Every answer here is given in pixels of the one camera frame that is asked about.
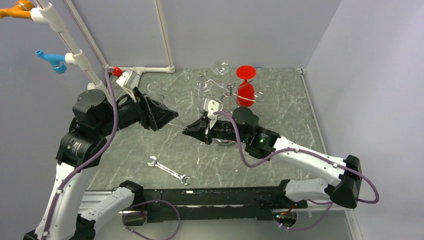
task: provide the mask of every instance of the white pvc pipe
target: white pvc pipe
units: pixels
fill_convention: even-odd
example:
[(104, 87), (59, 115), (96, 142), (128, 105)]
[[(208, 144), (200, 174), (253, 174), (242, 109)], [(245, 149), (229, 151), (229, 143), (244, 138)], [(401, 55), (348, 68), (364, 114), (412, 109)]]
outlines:
[(100, 51), (99, 47), (97, 46), (96, 42), (94, 41), (93, 36), (90, 34), (89, 29), (87, 28), (86, 24), (84, 23), (83, 19), (81, 18), (80, 14), (78, 13), (77, 9), (75, 8), (75, 5), (72, 3), (71, 0), (63, 0), (66, 6), (68, 7), (70, 13), (72, 14), (73, 18), (75, 19), (76, 23), (79, 25), (79, 28), (82, 30), (82, 33), (84, 34), (85, 38), (88, 40), (88, 43), (90, 44), (91, 48), (93, 49), (95, 55), (97, 56), (98, 60), (101, 62), (101, 65), (103, 68), (108, 68), (109, 64), (106, 62), (105, 57), (103, 56), (102, 52)]
[(162, 1), (155, 0), (154, 2), (156, 6), (157, 15), (159, 17), (160, 28), (162, 29), (163, 39), (165, 41), (166, 53), (168, 55), (168, 60), (169, 60), (169, 67), (172, 69), (172, 68), (175, 68), (175, 66), (174, 66), (173, 56), (171, 53), (171, 48), (169, 46), (170, 40), (168, 38), (167, 26), (165, 25), (165, 17), (164, 17), (164, 12), (162, 9)]
[(77, 43), (74, 41), (74, 39), (71, 37), (69, 32), (66, 29), (66, 25), (59, 15), (59, 13), (56, 11), (56, 9), (53, 7), (53, 5), (46, 1), (46, 0), (35, 0), (38, 4), (38, 9), (43, 16), (44, 20), (50, 25), (51, 29), (53, 31), (57, 32), (59, 37), (63, 40), (65, 45), (68, 47), (70, 52), (76, 57), (75, 55), (78, 55), (80, 58), (80, 62), (84, 63), (83, 65), (80, 65), (80, 68), (87, 74), (88, 78), (91, 80), (95, 88), (101, 89), (105, 93), (108, 93), (106, 87), (104, 86), (103, 82), (99, 79), (99, 77), (94, 72), (93, 68), (90, 65), (90, 62), (86, 58), (86, 56), (82, 53), (82, 50), (77, 46)]
[[(98, 45), (96, 44), (96, 42), (95, 42), (94, 38), (92, 37), (90, 31), (88, 30), (83, 19), (81, 18), (80, 14), (78, 13), (78, 11), (77, 11), (75, 5), (73, 4), (72, 0), (63, 0), (63, 1), (67, 5), (70, 13), (73, 15), (73, 18), (75, 19), (75, 21), (79, 25), (79, 28), (84, 33), (85, 38), (89, 42), (91, 48), (93, 49), (93, 51), (97, 55), (98, 59), (100, 60), (101, 64), (103, 65), (103, 67), (109, 68), (110, 65), (106, 61), (102, 52), (100, 51)], [(158, 14), (158, 17), (159, 17), (159, 22), (160, 22), (160, 27), (161, 27), (162, 34), (163, 34), (163, 39), (165, 41), (165, 47), (166, 47), (166, 53), (167, 53), (167, 56), (168, 56), (169, 66), (168, 67), (144, 67), (144, 66), (121, 67), (120, 66), (119, 67), (120, 69), (122, 69), (124, 71), (131, 69), (138, 74), (142, 74), (142, 73), (146, 73), (146, 72), (175, 73), (174, 61), (173, 61), (172, 53), (171, 53), (170, 47), (169, 47), (168, 33), (166, 31), (166, 26), (165, 26), (164, 20), (163, 20), (162, 3), (160, 1), (156, 2), (155, 6), (156, 6), (157, 14)]]
[(45, 9), (45, 8), (49, 7), (49, 1), (48, 0), (35, 0), (35, 2), (37, 3), (37, 5), (41, 9)]
[(72, 54), (78, 54), (80, 52), (80, 48), (78, 47), (77, 43), (66, 29), (58, 32), (57, 34), (59, 34), (59, 37), (63, 40)]

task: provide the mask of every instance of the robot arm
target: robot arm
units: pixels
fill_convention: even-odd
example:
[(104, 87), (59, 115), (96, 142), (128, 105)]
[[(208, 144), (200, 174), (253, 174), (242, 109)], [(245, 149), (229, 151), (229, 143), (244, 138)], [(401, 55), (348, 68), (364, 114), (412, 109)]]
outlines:
[[(119, 130), (139, 122), (145, 129), (157, 131), (178, 116), (177, 112), (151, 100), (137, 88), (133, 89), (133, 96), (126, 94), (117, 100)], [(88, 90), (80, 94), (72, 110), (75, 118), (69, 132), (60, 141), (56, 156), (56, 177), (49, 203), (39, 226), (27, 233), (24, 240), (69, 240), (81, 239), (81, 236), (83, 239), (93, 239), (95, 232), (117, 212), (141, 201), (143, 187), (126, 181), (99, 205), (78, 214), (84, 192), (96, 173), (101, 156), (75, 174), (62, 191), (58, 190), (71, 172), (106, 144), (106, 136), (113, 129), (112, 107), (101, 90)], [(51, 213), (49, 209), (57, 191), (60, 191), (60, 195)], [(49, 214), (52, 214), (49, 232), (44, 232)]]
[[(217, 116), (213, 114), (220, 109), (217, 105), (219, 103), (216, 101), (205, 99), (201, 104), (201, 118), (187, 126), (182, 133), (206, 144), (210, 144), (212, 138), (235, 141), (236, 131), (231, 122), (216, 119)], [(259, 117), (247, 107), (234, 110), (232, 118), (240, 141), (245, 143), (244, 150), (251, 156), (263, 159), (273, 154), (273, 161), (284, 161), (319, 177), (302, 181), (283, 181), (279, 187), (288, 201), (294, 203), (307, 199), (331, 200), (345, 208), (356, 208), (362, 179), (340, 167), (361, 173), (358, 158), (349, 155), (343, 159), (300, 146), (274, 131), (259, 126)], [(327, 159), (331, 164), (317, 156)]]

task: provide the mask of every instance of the black metal frame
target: black metal frame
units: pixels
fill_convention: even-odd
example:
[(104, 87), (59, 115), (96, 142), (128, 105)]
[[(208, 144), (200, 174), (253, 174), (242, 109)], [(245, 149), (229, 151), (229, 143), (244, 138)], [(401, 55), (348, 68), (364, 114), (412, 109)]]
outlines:
[[(289, 180), (282, 180), (279, 186), (259, 187), (213, 187), (213, 188), (174, 188), (144, 189), (143, 200), (165, 200), (176, 206), (182, 220), (244, 219), (272, 220), (270, 210), (308, 207), (307, 201), (292, 202), (284, 195)], [(126, 211), (140, 210), (127, 208)], [(164, 203), (149, 203), (149, 223), (177, 220), (175, 211)], [(126, 218), (128, 225), (142, 225), (134, 221), (137, 216)]]

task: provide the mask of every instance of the blue pipe fitting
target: blue pipe fitting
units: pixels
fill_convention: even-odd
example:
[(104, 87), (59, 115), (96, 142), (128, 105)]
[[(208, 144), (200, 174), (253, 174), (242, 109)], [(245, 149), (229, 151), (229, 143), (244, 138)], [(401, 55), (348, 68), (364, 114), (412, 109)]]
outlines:
[(51, 64), (51, 68), (53, 68), (57, 74), (63, 74), (67, 70), (65, 65), (65, 55), (45, 54), (43, 50), (38, 50), (35, 52), (35, 54), (49, 62)]

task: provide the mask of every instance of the white wall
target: white wall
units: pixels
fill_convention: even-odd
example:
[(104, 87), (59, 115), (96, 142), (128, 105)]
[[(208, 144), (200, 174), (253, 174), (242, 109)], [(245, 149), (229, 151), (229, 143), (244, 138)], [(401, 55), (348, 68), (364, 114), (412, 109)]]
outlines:
[[(341, 0), (161, 0), (177, 68), (307, 66)], [(73, 0), (112, 65), (166, 67), (154, 0)]]
[(343, 0), (306, 69), (328, 151), (380, 192), (356, 209), (365, 239), (424, 239), (423, 23), (422, 0)]

